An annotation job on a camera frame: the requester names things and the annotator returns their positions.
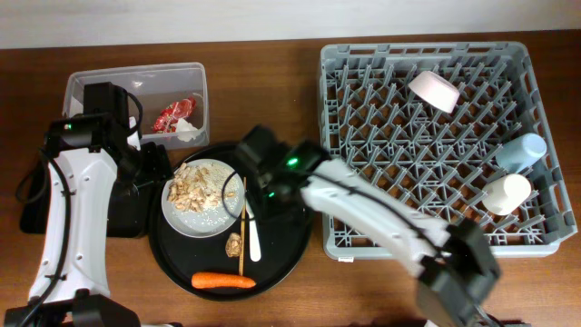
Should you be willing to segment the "red snack wrapper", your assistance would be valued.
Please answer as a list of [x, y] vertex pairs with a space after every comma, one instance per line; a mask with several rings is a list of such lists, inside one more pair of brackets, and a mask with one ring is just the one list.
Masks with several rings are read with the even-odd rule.
[[163, 109], [153, 124], [155, 133], [173, 133], [176, 131], [180, 119], [187, 119], [196, 106], [196, 100], [193, 97], [182, 99], [178, 102], [169, 104]]

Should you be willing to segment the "white tissue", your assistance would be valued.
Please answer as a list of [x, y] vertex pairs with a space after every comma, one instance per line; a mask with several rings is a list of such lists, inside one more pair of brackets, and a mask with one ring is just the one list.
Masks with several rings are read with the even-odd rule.
[[174, 127], [178, 140], [185, 143], [193, 141], [200, 134], [198, 128], [194, 127], [191, 123], [183, 118], [180, 118]]

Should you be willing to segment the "white plastic fork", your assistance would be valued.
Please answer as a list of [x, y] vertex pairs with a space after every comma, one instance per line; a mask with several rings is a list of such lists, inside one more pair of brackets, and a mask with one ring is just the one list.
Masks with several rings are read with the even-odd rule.
[[255, 215], [249, 202], [246, 202], [246, 213], [248, 214], [250, 227], [249, 231], [250, 257], [251, 260], [256, 263], [261, 260], [261, 245]]

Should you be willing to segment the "pink bowl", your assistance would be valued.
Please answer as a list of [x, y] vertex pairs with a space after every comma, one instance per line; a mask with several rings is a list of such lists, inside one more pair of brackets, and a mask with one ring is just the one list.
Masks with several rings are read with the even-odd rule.
[[460, 97], [457, 87], [431, 71], [421, 72], [408, 87], [425, 102], [447, 114], [454, 111]]

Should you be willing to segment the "cream white cup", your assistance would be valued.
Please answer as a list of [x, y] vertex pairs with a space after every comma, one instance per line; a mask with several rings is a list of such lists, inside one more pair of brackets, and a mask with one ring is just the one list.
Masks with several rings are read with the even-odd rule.
[[508, 215], [515, 211], [532, 193], [530, 181], [523, 175], [512, 173], [488, 183], [482, 203], [495, 215]]

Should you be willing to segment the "light blue cup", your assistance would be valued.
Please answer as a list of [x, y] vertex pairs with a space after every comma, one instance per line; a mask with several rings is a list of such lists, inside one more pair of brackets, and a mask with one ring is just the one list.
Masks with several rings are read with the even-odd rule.
[[496, 162], [508, 173], [520, 173], [540, 160], [546, 152], [546, 141], [538, 134], [528, 133], [502, 144], [496, 154]]

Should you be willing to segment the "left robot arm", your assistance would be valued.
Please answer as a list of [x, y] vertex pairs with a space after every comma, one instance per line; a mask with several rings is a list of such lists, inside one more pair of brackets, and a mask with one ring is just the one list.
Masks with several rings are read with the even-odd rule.
[[141, 144], [136, 96], [110, 82], [84, 87], [83, 110], [51, 123], [39, 155], [50, 190], [44, 251], [24, 307], [6, 326], [137, 326], [138, 315], [111, 300], [105, 267], [108, 212], [116, 183], [164, 183], [165, 148]]

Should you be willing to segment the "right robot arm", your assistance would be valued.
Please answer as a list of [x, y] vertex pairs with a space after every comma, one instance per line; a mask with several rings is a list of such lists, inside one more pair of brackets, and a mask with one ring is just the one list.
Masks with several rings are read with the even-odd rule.
[[435, 326], [499, 326], [482, 303], [501, 270], [477, 223], [449, 223], [405, 205], [312, 141], [290, 146], [257, 125], [235, 157], [280, 203], [301, 202], [387, 249], [417, 280], [416, 303]]

